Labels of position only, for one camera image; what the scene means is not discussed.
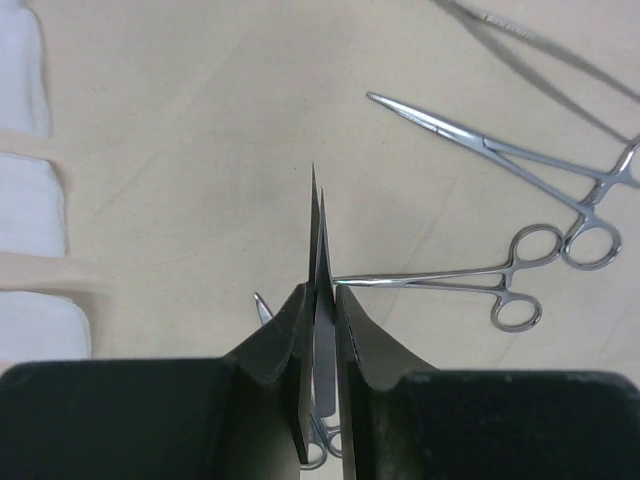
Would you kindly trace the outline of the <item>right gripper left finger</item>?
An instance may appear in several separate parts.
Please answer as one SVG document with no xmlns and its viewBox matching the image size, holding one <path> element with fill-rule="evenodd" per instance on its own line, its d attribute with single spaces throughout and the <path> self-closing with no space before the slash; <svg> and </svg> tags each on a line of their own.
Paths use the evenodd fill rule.
<svg viewBox="0 0 640 480">
<path fill-rule="evenodd" d="M 5 479 L 296 479 L 315 293 L 219 358 L 30 362 L 1 378 Z"/>
</svg>

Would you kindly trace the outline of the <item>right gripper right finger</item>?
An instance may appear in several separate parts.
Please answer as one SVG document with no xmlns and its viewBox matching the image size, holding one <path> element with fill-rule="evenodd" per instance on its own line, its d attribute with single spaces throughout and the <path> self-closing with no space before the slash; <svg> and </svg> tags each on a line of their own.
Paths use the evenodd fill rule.
<svg viewBox="0 0 640 480">
<path fill-rule="evenodd" d="M 639 391 L 606 371 L 439 370 L 336 298 L 348 479 L 635 479 Z"/>
</svg>

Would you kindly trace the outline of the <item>steel surgical scissors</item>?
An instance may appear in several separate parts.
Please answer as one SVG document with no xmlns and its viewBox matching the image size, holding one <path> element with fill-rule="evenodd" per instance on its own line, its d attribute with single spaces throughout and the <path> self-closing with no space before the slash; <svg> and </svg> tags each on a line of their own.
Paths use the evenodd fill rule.
<svg viewBox="0 0 640 480">
<path fill-rule="evenodd" d="M 253 298 L 260 323 L 265 325 L 274 318 L 274 314 L 258 292 L 253 293 Z M 333 444 L 333 440 L 341 434 L 340 427 L 338 425 L 328 426 L 325 423 L 315 403 L 315 392 L 311 394 L 309 413 L 309 453 L 308 461 L 301 465 L 303 471 L 313 471 L 321 468 L 330 456 L 338 459 L 342 458 L 341 448 Z"/>
</svg>

